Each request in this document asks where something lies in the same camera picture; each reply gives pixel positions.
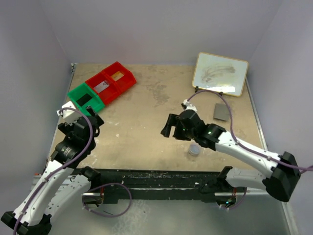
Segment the green bin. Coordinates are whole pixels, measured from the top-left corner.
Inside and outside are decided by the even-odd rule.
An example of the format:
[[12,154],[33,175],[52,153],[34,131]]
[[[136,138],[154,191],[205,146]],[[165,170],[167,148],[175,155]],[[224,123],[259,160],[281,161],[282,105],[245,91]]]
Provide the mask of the green bin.
[[87,111],[88,106],[90,106],[96,113],[105,107],[105,104],[99,96],[86,83],[83,83],[68,92],[68,97],[86,116],[90,115]]

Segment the grey leather card holder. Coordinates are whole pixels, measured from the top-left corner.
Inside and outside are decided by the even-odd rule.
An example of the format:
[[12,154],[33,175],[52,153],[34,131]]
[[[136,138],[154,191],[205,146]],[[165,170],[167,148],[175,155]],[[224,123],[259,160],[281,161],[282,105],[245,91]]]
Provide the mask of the grey leather card holder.
[[228,107],[225,104],[216,103],[213,113],[213,119],[228,121],[230,117]]

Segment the red bin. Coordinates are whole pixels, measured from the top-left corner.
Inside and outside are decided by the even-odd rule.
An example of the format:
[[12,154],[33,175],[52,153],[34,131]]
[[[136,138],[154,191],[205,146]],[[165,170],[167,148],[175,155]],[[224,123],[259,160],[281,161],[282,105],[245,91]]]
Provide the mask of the red bin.
[[86,81],[105,105],[112,103],[121,95],[117,83],[106,73],[100,72]]
[[113,80],[113,83],[117,86],[121,93],[126,92],[136,84],[134,75],[117,61],[104,68],[102,72]]

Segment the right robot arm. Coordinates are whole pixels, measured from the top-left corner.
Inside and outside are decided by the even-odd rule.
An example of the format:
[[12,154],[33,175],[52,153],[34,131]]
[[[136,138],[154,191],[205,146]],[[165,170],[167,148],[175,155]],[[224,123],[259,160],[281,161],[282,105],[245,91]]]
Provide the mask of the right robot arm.
[[193,110],[185,110],[179,115],[169,114],[161,134],[181,141],[194,140],[203,148],[232,156],[251,166],[252,170],[235,167],[225,168],[217,180],[218,188],[230,191],[245,187],[265,190],[273,198],[288,202],[301,177],[293,154],[282,155],[269,152],[236,139],[229,131],[216,124],[206,124]]

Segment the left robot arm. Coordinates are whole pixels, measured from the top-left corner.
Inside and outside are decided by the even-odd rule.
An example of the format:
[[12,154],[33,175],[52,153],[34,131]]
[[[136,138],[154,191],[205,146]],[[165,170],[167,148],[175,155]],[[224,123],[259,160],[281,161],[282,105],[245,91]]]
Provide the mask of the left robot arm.
[[96,147],[95,138],[104,124],[90,106],[88,115],[66,105],[57,113],[65,120],[58,125],[64,139],[55,146],[50,160],[40,179],[14,210],[7,211],[1,221],[13,229],[15,235],[46,235],[52,228],[52,220],[74,196],[85,191],[99,190],[101,174],[89,166],[82,168],[75,179],[60,190],[62,183]]

